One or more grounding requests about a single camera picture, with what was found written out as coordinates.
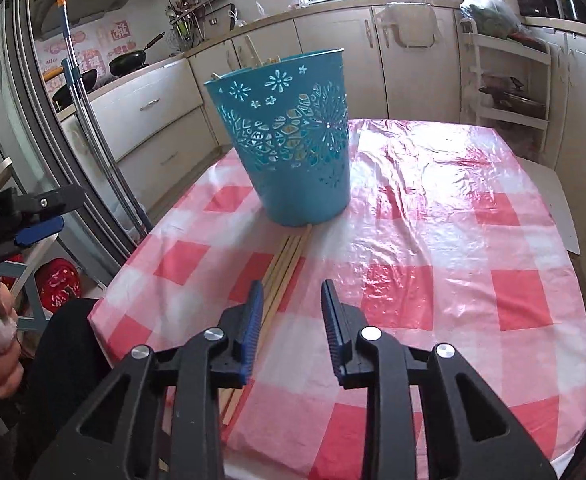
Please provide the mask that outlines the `person's left hand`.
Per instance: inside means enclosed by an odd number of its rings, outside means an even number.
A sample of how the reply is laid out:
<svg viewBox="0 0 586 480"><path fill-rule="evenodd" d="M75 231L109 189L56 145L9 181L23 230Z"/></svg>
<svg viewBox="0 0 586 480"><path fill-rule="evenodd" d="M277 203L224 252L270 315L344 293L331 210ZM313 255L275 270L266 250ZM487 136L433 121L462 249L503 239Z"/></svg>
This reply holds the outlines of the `person's left hand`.
<svg viewBox="0 0 586 480"><path fill-rule="evenodd" d="M13 396L22 382L21 345L16 338L17 320L14 298L8 287L0 282L0 400Z"/></svg>

